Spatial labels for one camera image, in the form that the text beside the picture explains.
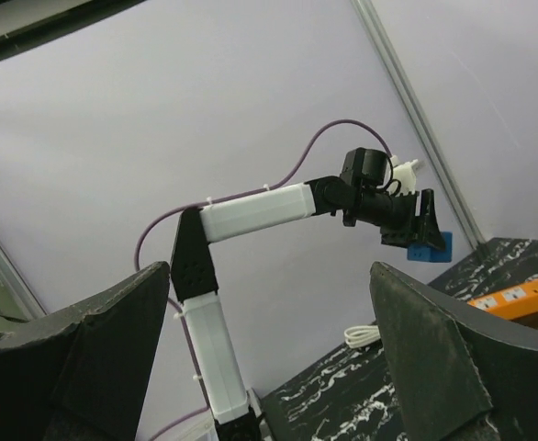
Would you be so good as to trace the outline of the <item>orange power strip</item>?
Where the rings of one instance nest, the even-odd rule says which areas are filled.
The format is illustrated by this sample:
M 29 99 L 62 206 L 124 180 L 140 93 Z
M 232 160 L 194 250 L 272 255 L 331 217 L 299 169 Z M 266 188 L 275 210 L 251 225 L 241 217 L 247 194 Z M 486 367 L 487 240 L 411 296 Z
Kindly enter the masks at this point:
M 509 321 L 535 314 L 538 312 L 538 278 L 470 300 L 467 304 Z

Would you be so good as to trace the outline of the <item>blue cube adapter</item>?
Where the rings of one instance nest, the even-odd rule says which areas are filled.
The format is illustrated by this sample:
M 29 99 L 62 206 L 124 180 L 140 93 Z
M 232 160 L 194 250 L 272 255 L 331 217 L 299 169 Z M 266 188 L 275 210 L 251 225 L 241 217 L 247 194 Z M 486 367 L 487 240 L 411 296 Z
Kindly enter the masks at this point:
M 407 249 L 407 259 L 424 263 L 450 263 L 453 260 L 453 234 L 441 232 L 441 235 L 445 243 L 443 251 L 427 245 L 413 244 Z

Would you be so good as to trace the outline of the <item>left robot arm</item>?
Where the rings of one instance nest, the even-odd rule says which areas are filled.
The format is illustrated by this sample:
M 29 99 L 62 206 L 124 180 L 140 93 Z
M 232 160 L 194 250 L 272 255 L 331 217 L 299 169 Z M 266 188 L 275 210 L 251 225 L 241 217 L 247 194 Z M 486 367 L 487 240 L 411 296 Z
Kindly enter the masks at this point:
M 410 261 L 452 259 L 453 238 L 438 226 L 433 191 L 416 190 L 412 164 L 394 165 L 378 150 L 348 152 L 339 175 L 182 210 L 171 280 L 218 439 L 259 440 L 262 432 L 230 339 L 209 246 L 337 212 L 346 227 L 357 222 L 378 227 L 381 243 L 405 249 Z

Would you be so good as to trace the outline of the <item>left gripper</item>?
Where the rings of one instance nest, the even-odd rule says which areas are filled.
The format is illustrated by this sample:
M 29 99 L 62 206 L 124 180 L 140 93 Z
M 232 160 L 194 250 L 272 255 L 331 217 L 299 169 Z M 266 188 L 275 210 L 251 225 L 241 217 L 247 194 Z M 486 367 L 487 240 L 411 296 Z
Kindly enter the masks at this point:
M 421 191 L 420 215 L 417 204 L 419 191 L 391 197 L 391 209 L 380 227 L 381 244 L 410 246 L 420 239 L 420 244 L 436 251 L 444 251 L 445 240 L 439 229 L 434 204 L 434 191 Z

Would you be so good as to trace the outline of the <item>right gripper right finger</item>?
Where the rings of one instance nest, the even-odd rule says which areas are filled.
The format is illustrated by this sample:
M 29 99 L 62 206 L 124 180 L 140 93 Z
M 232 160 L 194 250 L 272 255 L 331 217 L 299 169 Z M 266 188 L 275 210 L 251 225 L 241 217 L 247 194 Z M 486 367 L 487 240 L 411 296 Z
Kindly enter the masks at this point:
M 411 440 L 538 440 L 538 330 L 383 262 L 370 293 Z

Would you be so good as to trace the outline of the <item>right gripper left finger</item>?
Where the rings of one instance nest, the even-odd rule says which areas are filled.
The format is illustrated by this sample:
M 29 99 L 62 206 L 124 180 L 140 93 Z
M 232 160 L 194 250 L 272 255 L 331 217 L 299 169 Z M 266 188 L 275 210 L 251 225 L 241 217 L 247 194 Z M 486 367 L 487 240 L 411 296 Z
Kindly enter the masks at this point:
M 0 337 L 0 440 L 132 440 L 159 343 L 170 268 Z

